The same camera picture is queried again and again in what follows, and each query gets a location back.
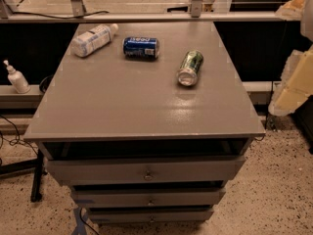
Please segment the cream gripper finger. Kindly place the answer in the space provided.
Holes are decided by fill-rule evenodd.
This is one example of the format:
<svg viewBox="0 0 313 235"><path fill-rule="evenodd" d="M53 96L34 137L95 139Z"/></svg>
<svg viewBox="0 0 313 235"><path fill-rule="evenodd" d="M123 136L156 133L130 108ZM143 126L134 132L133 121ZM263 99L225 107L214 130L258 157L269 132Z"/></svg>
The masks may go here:
<svg viewBox="0 0 313 235"><path fill-rule="evenodd" d="M294 113L313 95L313 48L305 52L293 50L274 90L268 111L284 117Z"/></svg>
<svg viewBox="0 0 313 235"><path fill-rule="evenodd" d="M305 0L290 0L280 6L275 15L285 21L300 21L304 12Z"/></svg>

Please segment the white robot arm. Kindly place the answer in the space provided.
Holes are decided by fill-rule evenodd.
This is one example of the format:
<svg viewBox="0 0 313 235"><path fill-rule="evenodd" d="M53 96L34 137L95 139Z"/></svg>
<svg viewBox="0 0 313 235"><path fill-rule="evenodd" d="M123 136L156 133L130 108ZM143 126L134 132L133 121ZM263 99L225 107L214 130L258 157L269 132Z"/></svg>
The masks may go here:
<svg viewBox="0 0 313 235"><path fill-rule="evenodd" d="M275 15L285 21L300 21L300 34L313 41L313 0L290 0ZM293 50L287 58L281 83L274 90L268 111L283 117L294 113L313 95L313 49Z"/></svg>

